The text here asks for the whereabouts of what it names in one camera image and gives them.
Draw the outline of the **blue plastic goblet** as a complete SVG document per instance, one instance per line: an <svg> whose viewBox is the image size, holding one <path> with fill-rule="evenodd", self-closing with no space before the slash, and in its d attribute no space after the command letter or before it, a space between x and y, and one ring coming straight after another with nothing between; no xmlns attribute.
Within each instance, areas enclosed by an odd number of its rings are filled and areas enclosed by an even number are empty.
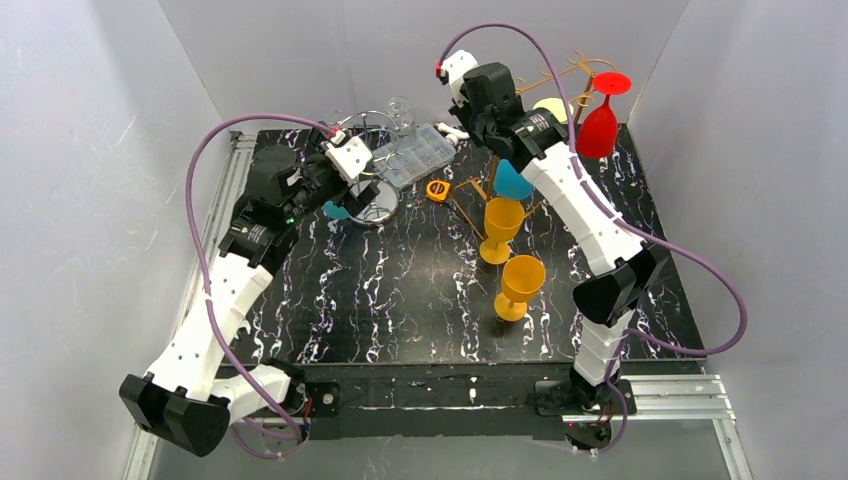
<svg viewBox="0 0 848 480"><path fill-rule="evenodd" d="M325 202L322 206L324 214L332 220L345 220L352 217L348 210L341 205L337 205L332 200Z"/></svg>
<svg viewBox="0 0 848 480"><path fill-rule="evenodd" d="M521 201L533 194L533 186L519 174L507 159L498 161L493 188L498 196Z"/></svg>

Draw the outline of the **green plastic goblet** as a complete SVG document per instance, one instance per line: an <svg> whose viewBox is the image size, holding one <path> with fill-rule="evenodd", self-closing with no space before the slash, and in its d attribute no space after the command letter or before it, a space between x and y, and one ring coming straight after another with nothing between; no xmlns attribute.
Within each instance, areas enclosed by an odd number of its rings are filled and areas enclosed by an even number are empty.
<svg viewBox="0 0 848 480"><path fill-rule="evenodd" d="M533 108L548 110L559 123L564 125L569 123L570 118L575 118L576 116L575 107L571 103L566 105L563 100L558 97L541 99L534 104Z"/></svg>

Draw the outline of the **chrome spiral glass rack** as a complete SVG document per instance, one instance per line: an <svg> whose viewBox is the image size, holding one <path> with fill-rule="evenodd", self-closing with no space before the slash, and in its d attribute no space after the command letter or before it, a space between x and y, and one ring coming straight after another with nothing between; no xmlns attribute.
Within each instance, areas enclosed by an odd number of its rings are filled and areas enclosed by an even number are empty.
<svg viewBox="0 0 848 480"><path fill-rule="evenodd" d="M324 120L330 127L344 130L360 138L372 150L379 147L380 140L391 141L399 129L395 118L378 110L366 110L353 114L334 110L327 114ZM377 195L360 213L350 216L350 221L358 227L377 228L390 220L397 211L399 202L397 190L383 179L384 174L390 169L388 159L396 152L397 148L394 147L389 154L382 156L375 154L374 160L360 175L355 192L362 193L369 186L374 186Z"/></svg>

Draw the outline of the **clear glass wine glass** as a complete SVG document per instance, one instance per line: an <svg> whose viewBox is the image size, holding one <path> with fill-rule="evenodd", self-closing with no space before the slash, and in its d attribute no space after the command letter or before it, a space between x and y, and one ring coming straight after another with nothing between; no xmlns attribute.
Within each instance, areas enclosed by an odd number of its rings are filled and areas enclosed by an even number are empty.
<svg viewBox="0 0 848 480"><path fill-rule="evenodd" d="M399 149L412 147L417 141L417 128L410 101L403 96L394 96L385 104L384 113L390 119L392 143Z"/></svg>

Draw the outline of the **blue plastic goblet back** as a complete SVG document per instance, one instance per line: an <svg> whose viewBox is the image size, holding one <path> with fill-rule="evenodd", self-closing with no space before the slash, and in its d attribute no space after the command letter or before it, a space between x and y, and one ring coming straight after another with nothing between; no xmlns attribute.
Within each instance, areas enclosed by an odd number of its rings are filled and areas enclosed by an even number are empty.
<svg viewBox="0 0 848 480"><path fill-rule="evenodd" d="M498 196L521 201L533 194L533 186L519 174L507 159L498 161L493 188Z"/></svg>

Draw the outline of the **gold wire glass rack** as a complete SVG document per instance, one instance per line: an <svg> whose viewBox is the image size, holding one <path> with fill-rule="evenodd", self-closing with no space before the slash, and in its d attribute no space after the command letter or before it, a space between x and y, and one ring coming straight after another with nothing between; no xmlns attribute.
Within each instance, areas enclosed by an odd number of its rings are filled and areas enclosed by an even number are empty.
<svg viewBox="0 0 848 480"><path fill-rule="evenodd" d="M528 110L512 126L512 143L475 143L507 159L554 208L579 242L607 246L630 239L568 142L574 136L546 109Z"/></svg>

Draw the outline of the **red plastic goblet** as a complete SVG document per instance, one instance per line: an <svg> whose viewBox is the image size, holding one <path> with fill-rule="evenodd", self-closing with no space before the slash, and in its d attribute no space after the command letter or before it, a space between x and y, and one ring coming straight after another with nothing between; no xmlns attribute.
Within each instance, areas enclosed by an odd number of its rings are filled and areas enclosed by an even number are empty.
<svg viewBox="0 0 848 480"><path fill-rule="evenodd" d="M604 95L604 101L583 122L576 140L579 155L602 158L612 154L618 134L618 119L610 101L613 96L627 93L631 86L631 79L616 71L603 72L594 77L592 87Z"/></svg>

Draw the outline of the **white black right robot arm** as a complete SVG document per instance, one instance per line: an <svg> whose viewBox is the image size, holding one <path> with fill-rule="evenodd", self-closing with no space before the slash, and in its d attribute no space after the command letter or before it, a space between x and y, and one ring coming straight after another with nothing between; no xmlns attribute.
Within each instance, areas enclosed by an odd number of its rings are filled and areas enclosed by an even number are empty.
<svg viewBox="0 0 848 480"><path fill-rule="evenodd" d="M463 53L443 61L439 78L451 88L450 113L471 140L508 160L583 250L593 276L573 290L584 325L570 375L596 389L616 374L624 331L668 251L619 225L618 212L569 147L565 125L546 108L524 108L508 67Z"/></svg>

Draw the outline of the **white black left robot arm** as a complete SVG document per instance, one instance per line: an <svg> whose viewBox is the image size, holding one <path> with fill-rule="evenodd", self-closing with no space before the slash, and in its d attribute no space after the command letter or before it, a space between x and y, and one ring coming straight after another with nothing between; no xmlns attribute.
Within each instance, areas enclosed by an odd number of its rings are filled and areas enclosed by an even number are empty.
<svg viewBox="0 0 848 480"><path fill-rule="evenodd" d="M299 225L328 201L355 215L377 196L358 180L374 156L359 139L322 145L300 160L268 147L249 168L216 259L170 344L142 376L128 375L119 396L142 430L203 457L229 427L266 408L281 409L301 369L266 361L217 376L230 344L247 328L255 301L270 286L299 237Z"/></svg>

